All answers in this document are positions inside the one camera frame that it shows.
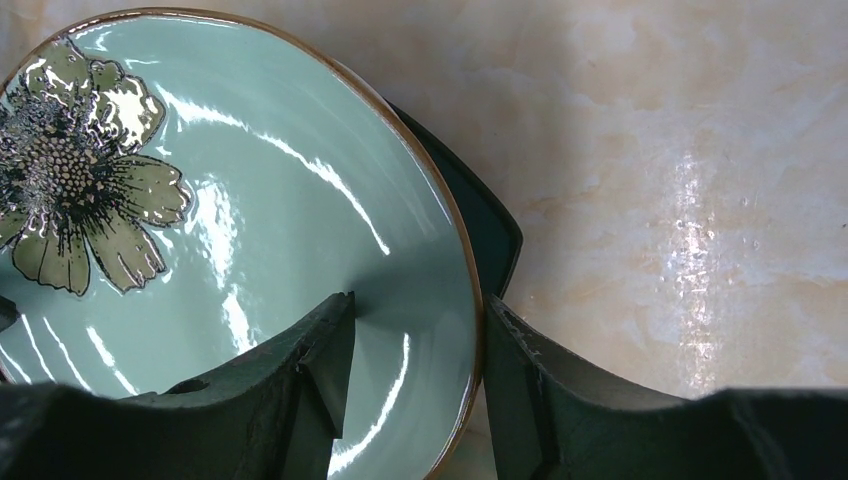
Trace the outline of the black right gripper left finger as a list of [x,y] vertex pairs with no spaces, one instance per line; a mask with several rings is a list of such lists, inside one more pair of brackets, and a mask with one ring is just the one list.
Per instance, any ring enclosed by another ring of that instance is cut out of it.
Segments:
[[1,388],[5,479],[324,479],[341,438],[355,296],[163,393]]

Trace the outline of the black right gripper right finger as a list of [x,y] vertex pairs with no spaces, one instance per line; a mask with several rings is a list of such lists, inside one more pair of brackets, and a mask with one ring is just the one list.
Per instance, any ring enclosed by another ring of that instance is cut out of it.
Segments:
[[502,479],[843,479],[843,389],[728,388],[694,399],[626,380],[486,309],[484,383]]

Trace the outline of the light green flower plate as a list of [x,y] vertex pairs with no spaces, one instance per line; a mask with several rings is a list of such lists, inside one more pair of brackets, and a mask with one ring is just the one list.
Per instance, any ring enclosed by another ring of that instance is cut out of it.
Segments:
[[162,392],[255,354],[336,292],[357,301],[331,479],[430,479],[480,382],[482,296],[469,234],[432,156],[360,77],[299,39],[217,12],[130,9],[51,35],[2,68],[69,88],[67,40],[116,74],[101,132],[182,175],[184,219],[149,227],[166,269],[122,292],[1,284],[23,318],[1,336],[15,383],[107,397]]

